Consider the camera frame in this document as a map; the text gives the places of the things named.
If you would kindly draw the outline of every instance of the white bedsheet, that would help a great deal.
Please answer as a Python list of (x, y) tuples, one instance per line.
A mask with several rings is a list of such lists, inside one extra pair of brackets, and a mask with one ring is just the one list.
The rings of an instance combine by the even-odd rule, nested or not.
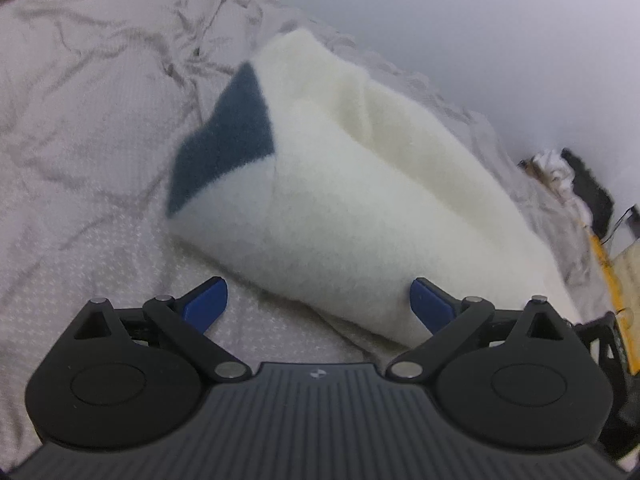
[(277, 0), (13, 0), (0, 6), (0, 467), (37, 447), (24, 387), (92, 296), (140, 306), (222, 274), (229, 306), (208, 335), (254, 367), (384, 362), (401, 351), (240, 283), (166, 235), (179, 143), (210, 115), (239, 63), (300, 25), (434, 110), (550, 244), (583, 316), (606, 309), (586, 236), (508, 160), (482, 116), (298, 10)]

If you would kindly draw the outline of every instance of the black object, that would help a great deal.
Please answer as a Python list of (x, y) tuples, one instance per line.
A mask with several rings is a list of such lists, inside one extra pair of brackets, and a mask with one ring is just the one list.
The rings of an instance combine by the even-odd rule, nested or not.
[(434, 294), (456, 319), (385, 378), (371, 364), (262, 364), (252, 376), (171, 298), (121, 317), (90, 302), (28, 384), (44, 445), (11, 476), (624, 478), (596, 443), (609, 381), (544, 299), (516, 312)]
[(613, 215), (613, 200), (609, 193), (596, 181), (579, 156), (568, 148), (562, 150), (561, 155), (574, 170), (574, 193), (591, 210), (593, 214), (591, 229), (602, 240), (609, 232), (609, 222)]
[(638, 205), (635, 204), (631, 208), (631, 216), (629, 220), (626, 221), (631, 229), (631, 232), (634, 235), (636, 240), (640, 240), (640, 210), (638, 210)]
[(629, 373), (626, 351), (616, 316), (607, 312), (602, 318), (575, 327), (583, 344), (589, 348), (598, 341), (598, 365), (609, 379), (614, 399), (609, 418), (600, 433), (604, 451), (622, 458), (640, 444), (640, 377)]

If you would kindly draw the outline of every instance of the white cloth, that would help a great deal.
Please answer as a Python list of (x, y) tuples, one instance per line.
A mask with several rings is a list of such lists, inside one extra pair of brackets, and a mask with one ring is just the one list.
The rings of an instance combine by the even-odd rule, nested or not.
[(533, 163), (546, 176), (546, 184), (574, 218), (591, 227), (593, 214), (584, 201), (574, 193), (574, 168), (556, 150), (546, 150), (533, 157)]
[[(230, 142), (253, 153), (260, 128), (235, 130), (234, 117), (255, 112), (252, 79), (236, 76), (177, 157), (171, 193), (190, 199), (172, 232), (271, 292), (408, 346), (428, 336), (409, 307), (417, 276), (497, 308), (544, 294), (580, 320), (548, 248), (430, 111), (304, 30), (272, 40), (252, 66), (274, 151), (251, 162), (226, 155)], [(242, 164), (204, 184), (230, 156)], [(185, 179), (198, 187), (184, 189)]]

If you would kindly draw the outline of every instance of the wrinkled duvet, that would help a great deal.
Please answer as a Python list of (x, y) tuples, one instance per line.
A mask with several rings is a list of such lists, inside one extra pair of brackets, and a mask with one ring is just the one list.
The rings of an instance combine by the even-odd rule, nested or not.
[(12, 0), (0, 5), (1, 468), (37, 447), (24, 388), (92, 296), (140, 306), (219, 274), (230, 299), (207, 335), (254, 368), (382, 364), (402, 351), (243, 283), (166, 232), (178, 146), (211, 115), (236, 67), (298, 27), (432, 110), (549, 245), (584, 319), (610, 307), (586, 234), (509, 160), (484, 117), (299, 10), (279, 0)]

